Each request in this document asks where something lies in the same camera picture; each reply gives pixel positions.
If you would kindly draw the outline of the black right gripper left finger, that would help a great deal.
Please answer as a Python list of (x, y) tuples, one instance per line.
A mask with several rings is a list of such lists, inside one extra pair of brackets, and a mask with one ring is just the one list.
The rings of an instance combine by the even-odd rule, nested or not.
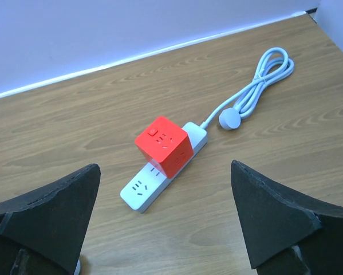
[(0, 203), (0, 274), (73, 274), (100, 185), (98, 164)]

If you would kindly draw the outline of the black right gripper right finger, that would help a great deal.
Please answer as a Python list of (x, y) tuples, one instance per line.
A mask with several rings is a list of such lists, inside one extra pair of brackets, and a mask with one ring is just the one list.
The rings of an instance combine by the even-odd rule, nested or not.
[(250, 265), (258, 274), (343, 274), (343, 207), (236, 160), (231, 187)]

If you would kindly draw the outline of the round light blue power socket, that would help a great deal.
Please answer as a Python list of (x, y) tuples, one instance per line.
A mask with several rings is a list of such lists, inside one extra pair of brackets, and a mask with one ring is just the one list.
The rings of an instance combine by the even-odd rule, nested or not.
[(79, 275), (80, 271), (81, 271), (81, 262), (80, 262), (80, 260), (78, 260), (73, 275)]

